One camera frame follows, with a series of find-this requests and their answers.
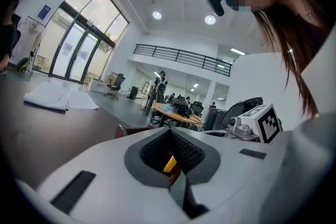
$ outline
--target wall sign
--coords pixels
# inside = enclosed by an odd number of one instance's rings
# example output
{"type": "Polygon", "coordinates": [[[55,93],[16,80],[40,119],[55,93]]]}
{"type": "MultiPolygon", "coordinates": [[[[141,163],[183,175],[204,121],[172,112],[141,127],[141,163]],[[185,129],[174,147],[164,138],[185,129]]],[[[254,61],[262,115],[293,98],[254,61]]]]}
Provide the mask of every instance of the wall sign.
{"type": "Polygon", "coordinates": [[[40,13],[37,15],[40,19],[44,20],[44,18],[47,16],[48,12],[50,11],[50,7],[47,5],[44,5],[43,9],[41,9],[40,13]]]}

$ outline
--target metal railing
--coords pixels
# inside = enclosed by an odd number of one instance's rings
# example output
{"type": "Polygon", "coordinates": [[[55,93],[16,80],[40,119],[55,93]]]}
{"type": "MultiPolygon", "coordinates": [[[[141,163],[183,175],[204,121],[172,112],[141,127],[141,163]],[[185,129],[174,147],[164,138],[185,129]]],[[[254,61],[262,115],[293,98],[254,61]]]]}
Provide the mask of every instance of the metal railing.
{"type": "Polygon", "coordinates": [[[194,52],[166,47],[137,44],[134,54],[162,58],[200,67],[230,77],[231,63],[194,52]]]}

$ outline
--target round ceiling light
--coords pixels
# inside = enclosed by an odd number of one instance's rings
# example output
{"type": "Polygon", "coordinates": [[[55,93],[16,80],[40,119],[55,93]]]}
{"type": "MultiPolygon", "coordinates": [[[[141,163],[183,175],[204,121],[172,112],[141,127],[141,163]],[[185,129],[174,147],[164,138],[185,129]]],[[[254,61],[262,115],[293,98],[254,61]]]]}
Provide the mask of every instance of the round ceiling light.
{"type": "Polygon", "coordinates": [[[208,15],[205,17],[205,23],[208,25],[213,25],[216,23],[216,18],[212,15],[208,15]]]}
{"type": "Polygon", "coordinates": [[[162,14],[158,11],[153,12],[153,17],[156,20],[160,20],[162,18],[162,14]]]}

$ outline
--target glass door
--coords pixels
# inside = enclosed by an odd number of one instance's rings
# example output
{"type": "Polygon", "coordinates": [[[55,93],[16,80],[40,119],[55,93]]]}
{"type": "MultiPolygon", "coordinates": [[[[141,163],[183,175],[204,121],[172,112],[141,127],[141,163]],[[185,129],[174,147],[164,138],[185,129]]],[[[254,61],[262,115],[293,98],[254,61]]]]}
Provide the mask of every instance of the glass door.
{"type": "Polygon", "coordinates": [[[55,54],[53,65],[51,66],[52,77],[59,79],[67,79],[69,66],[72,64],[72,58],[75,51],[77,51],[78,45],[85,39],[87,32],[78,24],[74,24],[68,35],[64,39],[63,43],[55,54]]]}
{"type": "Polygon", "coordinates": [[[74,63],[72,65],[68,79],[69,81],[81,83],[83,72],[97,42],[98,39],[96,37],[94,37],[92,34],[88,34],[82,44],[79,45],[80,48],[74,58],[74,63]]]}

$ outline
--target fluorescent light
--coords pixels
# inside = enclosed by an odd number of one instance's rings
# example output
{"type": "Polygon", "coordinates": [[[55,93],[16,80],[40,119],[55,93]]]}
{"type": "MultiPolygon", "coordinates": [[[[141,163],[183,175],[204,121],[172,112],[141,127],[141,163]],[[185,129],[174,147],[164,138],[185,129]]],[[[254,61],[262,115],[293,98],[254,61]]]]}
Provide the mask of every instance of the fluorescent light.
{"type": "Polygon", "coordinates": [[[205,20],[205,23],[208,25],[213,25],[216,23],[216,18],[212,15],[206,16],[204,20],[205,20]]]}
{"type": "Polygon", "coordinates": [[[239,51],[239,50],[236,50],[236,49],[231,49],[231,51],[237,53],[237,54],[240,54],[240,55],[245,55],[245,53],[239,51]]]}
{"type": "Polygon", "coordinates": [[[162,14],[161,14],[160,12],[158,12],[158,11],[154,11],[154,12],[153,12],[153,17],[154,17],[154,19],[156,19],[156,20],[161,20],[161,18],[162,18],[162,14]]]}

